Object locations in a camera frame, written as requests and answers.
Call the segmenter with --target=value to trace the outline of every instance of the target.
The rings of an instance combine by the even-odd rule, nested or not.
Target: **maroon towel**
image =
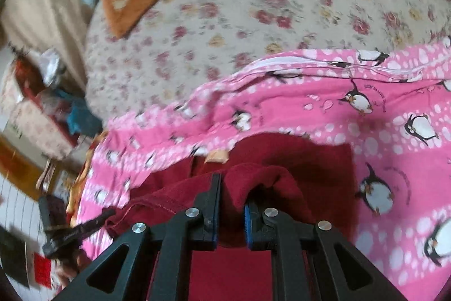
[[[243,244],[243,208],[257,186],[271,190],[271,206],[295,220],[328,220],[350,238],[356,223],[355,178],[348,145],[319,146],[300,137],[265,133],[238,142],[225,164],[189,158],[154,172],[130,191],[130,202],[106,223],[113,237],[136,222],[149,226],[193,205],[210,187],[211,173],[223,174],[219,242]],[[271,300],[269,252],[219,247],[195,252],[190,300]]]

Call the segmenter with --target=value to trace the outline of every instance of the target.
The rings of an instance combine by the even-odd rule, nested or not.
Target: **beige curtain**
[[[84,91],[82,53],[91,16],[92,4],[87,0],[6,0],[0,20],[13,45],[40,52],[56,48],[69,79]]]

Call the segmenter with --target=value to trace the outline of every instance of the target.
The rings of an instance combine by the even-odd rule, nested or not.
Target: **floral bedspread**
[[[99,4],[84,56],[86,99],[107,120],[186,99],[265,54],[431,43],[450,33],[449,1],[160,0],[123,39]]]

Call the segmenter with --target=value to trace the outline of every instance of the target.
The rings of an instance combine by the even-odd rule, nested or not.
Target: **cartoon penguin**
[[[190,156],[206,156],[208,155],[208,150],[206,146],[195,145],[191,150]]]
[[[116,164],[119,162],[119,152],[117,151],[108,151],[107,152],[107,160],[111,164]]]
[[[174,111],[177,111],[182,115],[185,119],[192,119],[196,116],[195,113],[187,106],[185,105],[178,105],[174,108]]]
[[[149,158],[147,159],[146,163],[144,164],[145,169],[149,169],[152,167],[153,163],[155,162],[155,153],[153,152],[150,154]]]
[[[184,141],[185,138],[183,137],[176,137],[176,136],[172,136],[171,138],[169,138],[169,140],[173,141],[174,144],[179,144],[182,143]]]
[[[130,145],[134,148],[134,149],[140,149],[141,145],[139,144],[139,142],[136,140],[135,137],[130,137]]]
[[[362,181],[356,197],[362,198],[376,216],[388,213],[393,207],[394,194],[388,184],[376,176],[373,168],[365,162],[369,175]]]
[[[439,259],[451,256],[451,217],[436,224],[434,231],[425,241],[425,254],[439,267]]]
[[[300,78],[302,74],[299,72],[299,69],[285,69],[282,71],[272,71],[266,73],[268,76],[274,77],[280,83],[286,83],[286,79],[289,78]]]
[[[384,52],[380,52],[377,50],[357,50],[359,55],[357,59],[362,63],[363,61],[377,61],[373,67],[377,67],[378,65],[382,64],[385,59],[389,57],[388,54],[385,54]]]
[[[232,116],[231,124],[240,132],[246,132],[251,128],[251,119],[252,116],[250,113],[243,110],[236,110]]]
[[[339,101],[347,101],[354,109],[356,109],[360,114],[370,114],[373,112],[373,107],[371,107],[371,103],[369,99],[359,92],[357,86],[354,81],[351,80],[354,88],[349,91],[344,98],[339,99]]]
[[[328,61],[328,65],[332,67],[347,68],[351,65],[347,61]]]
[[[428,146],[428,140],[432,138],[438,138],[431,123],[429,123],[428,116],[426,114],[415,116],[410,114],[407,123],[404,124],[405,131],[412,137],[418,138],[421,142]]]
[[[105,199],[107,198],[107,192],[104,190],[98,190],[94,194],[94,200],[97,204],[103,204],[105,202]]]
[[[141,127],[145,128],[147,126],[146,117],[144,116],[144,110],[140,110],[135,116],[136,123]]]
[[[443,87],[445,87],[445,90],[451,92],[451,79],[445,79],[437,84],[442,85]]]

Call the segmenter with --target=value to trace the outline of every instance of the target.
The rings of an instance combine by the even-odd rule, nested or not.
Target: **metal rivet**
[[[265,209],[265,215],[268,217],[275,217],[276,215],[279,214],[279,211],[275,208],[266,208]]]
[[[323,231],[329,231],[332,228],[332,224],[329,221],[318,222],[318,227]]]
[[[188,209],[185,211],[185,214],[186,214],[188,217],[197,217],[197,216],[199,215],[199,213],[200,213],[200,211],[199,211],[197,208],[188,208]]]
[[[132,227],[132,231],[136,234],[140,234],[146,230],[146,225],[144,223],[135,223]]]

